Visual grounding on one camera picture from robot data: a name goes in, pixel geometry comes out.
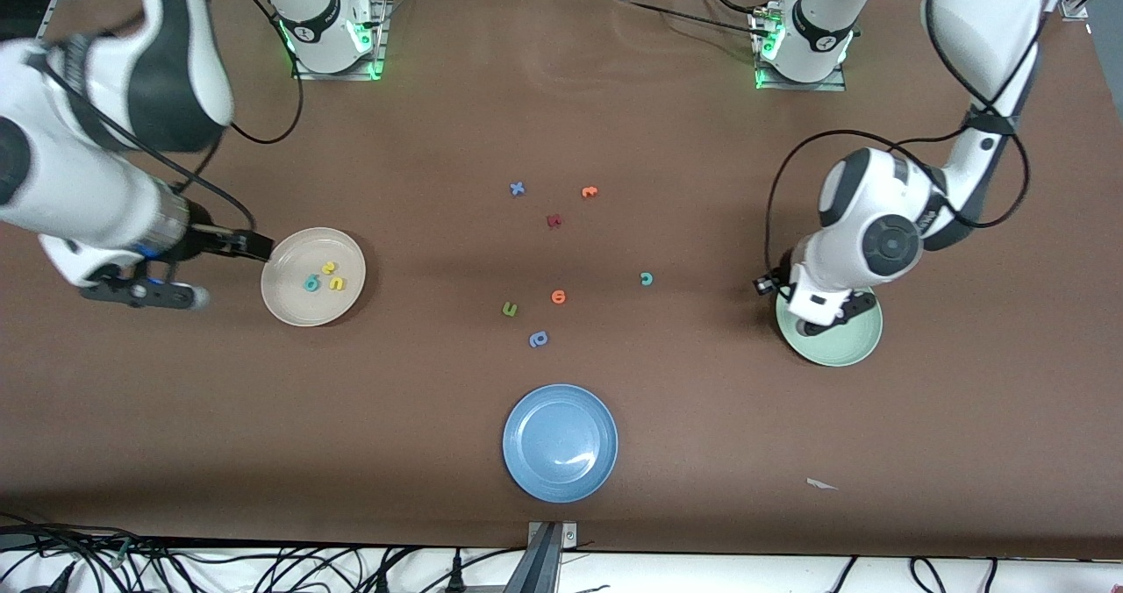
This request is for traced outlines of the brown table cover sheet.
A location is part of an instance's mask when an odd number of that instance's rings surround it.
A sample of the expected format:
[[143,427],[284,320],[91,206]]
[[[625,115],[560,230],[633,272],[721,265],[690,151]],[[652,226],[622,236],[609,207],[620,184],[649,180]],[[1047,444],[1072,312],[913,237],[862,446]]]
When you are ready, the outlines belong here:
[[[381,81],[309,82],[287,139],[229,136],[207,168],[270,238],[360,241],[360,301],[318,328],[270,314],[261,264],[208,254],[179,272],[204,310],[86,301],[0,225],[0,511],[463,547],[568,518],[601,551],[1117,560],[1123,124],[1081,25],[1043,34],[1026,202],[882,288],[867,361],[801,361],[754,293],[792,146],[940,136],[967,108],[919,0],[860,25],[844,92],[785,92],[755,89],[732,33],[619,0],[409,0]],[[503,460],[515,402],[557,382],[620,437],[574,504]]]

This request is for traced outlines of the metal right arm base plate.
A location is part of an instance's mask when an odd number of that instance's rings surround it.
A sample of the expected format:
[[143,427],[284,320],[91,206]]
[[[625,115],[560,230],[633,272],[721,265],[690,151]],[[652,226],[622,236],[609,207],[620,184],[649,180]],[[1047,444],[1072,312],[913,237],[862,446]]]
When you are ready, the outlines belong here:
[[318,44],[291,38],[301,80],[377,81],[389,57],[389,0],[360,0],[337,25],[345,36],[326,34]]

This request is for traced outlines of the beige brown plate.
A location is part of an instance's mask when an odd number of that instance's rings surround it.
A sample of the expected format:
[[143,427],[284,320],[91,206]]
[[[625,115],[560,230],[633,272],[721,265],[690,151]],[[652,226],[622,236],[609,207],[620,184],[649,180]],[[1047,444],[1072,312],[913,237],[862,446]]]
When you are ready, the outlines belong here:
[[[321,273],[325,262],[337,262],[334,275]],[[325,276],[325,288],[305,292],[309,275]],[[347,281],[341,292],[329,290],[334,276]],[[279,241],[261,273],[261,296],[266,309],[284,323],[320,326],[332,323],[360,300],[368,264],[360,245],[349,234],[332,228],[309,228]]]

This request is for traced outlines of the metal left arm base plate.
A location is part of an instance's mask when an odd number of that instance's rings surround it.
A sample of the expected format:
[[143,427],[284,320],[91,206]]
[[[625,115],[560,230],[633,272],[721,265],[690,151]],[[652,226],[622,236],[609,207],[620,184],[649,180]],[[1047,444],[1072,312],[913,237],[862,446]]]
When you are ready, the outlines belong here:
[[747,17],[754,37],[755,86],[757,89],[842,92],[846,89],[842,62],[853,33],[842,37],[810,38],[789,28],[788,18],[776,9],[757,9]]

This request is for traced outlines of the pale green plate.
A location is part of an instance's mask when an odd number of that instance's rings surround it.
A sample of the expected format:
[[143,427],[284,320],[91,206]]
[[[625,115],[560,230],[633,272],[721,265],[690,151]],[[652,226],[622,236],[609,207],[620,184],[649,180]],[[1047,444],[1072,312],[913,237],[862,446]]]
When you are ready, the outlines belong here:
[[787,310],[785,296],[775,296],[774,309],[776,325],[783,341],[789,345],[804,361],[814,362],[820,366],[847,367],[865,361],[882,341],[883,313],[882,303],[873,289],[859,289],[857,293],[873,298],[873,309],[860,313],[844,325],[836,325],[818,336],[806,336],[802,318]]

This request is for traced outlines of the blue plate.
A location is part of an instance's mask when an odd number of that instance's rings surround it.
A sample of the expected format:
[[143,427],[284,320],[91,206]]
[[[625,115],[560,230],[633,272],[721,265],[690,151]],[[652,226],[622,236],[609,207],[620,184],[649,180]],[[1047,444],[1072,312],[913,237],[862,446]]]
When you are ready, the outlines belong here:
[[615,420],[588,389],[557,382],[513,405],[502,437],[508,474],[545,504],[574,504],[611,477],[620,451]]

